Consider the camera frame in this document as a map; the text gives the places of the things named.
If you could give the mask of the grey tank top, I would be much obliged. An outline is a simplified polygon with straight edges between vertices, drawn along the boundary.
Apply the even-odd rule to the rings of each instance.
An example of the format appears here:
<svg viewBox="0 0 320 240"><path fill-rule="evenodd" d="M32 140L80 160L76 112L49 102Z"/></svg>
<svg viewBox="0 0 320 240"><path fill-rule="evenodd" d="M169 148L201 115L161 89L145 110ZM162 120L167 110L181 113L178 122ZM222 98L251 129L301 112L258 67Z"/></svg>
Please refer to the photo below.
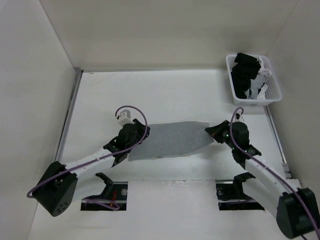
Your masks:
<svg viewBox="0 0 320 240"><path fill-rule="evenodd" d="M208 122L182 121L151 124L149 136L128 155L129 161L190 155L214 142L205 131Z"/></svg>

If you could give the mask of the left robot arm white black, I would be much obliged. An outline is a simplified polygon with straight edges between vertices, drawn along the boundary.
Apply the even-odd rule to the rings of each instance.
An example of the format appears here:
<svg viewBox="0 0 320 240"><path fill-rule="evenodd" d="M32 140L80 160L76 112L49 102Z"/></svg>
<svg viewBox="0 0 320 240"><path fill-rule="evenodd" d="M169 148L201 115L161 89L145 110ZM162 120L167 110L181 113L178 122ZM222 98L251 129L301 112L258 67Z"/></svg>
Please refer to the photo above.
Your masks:
<svg viewBox="0 0 320 240"><path fill-rule="evenodd" d="M112 181L103 171L123 162L150 134L150 127L136 118L122 126L118 135L97 152L74 162L51 163L38 184L27 194L57 217L76 199L108 199Z"/></svg>

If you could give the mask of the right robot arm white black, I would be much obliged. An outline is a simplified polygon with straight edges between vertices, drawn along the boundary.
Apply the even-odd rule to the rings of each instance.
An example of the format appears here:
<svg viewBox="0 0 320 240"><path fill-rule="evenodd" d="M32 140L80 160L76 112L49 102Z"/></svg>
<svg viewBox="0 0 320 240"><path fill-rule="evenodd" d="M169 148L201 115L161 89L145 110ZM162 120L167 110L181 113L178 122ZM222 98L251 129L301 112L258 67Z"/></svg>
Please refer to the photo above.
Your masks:
<svg viewBox="0 0 320 240"><path fill-rule="evenodd" d="M275 172L250 144L248 127L243 122L225 120L205 131L219 144L231 148L232 157L245 173L234 177L232 192L238 198L252 198L276 220L288 239L310 232L320 234L320 213L316 196Z"/></svg>

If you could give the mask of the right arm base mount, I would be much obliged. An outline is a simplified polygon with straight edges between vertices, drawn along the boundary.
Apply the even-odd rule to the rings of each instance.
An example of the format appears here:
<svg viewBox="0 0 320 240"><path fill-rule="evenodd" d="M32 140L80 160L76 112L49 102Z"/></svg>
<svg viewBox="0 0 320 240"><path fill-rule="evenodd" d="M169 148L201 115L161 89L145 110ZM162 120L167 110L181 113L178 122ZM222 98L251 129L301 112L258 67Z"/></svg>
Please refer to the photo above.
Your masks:
<svg viewBox="0 0 320 240"><path fill-rule="evenodd" d="M264 211L256 200L238 191L232 181L216 181L216 196L218 208L221 211Z"/></svg>

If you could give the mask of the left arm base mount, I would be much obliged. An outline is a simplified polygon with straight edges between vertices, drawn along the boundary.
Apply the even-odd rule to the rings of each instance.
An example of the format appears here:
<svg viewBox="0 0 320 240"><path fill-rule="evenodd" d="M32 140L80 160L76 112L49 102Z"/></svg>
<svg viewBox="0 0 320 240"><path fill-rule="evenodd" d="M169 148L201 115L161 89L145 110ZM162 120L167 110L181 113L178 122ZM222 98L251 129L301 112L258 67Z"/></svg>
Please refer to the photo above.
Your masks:
<svg viewBox="0 0 320 240"><path fill-rule="evenodd" d="M106 187L102 194L88 197L89 199L94 199L101 204L107 205L108 207L104 207L94 202L82 201L80 210L87 212L126 211L128 186L129 183L127 181L114 182L112 186Z"/></svg>

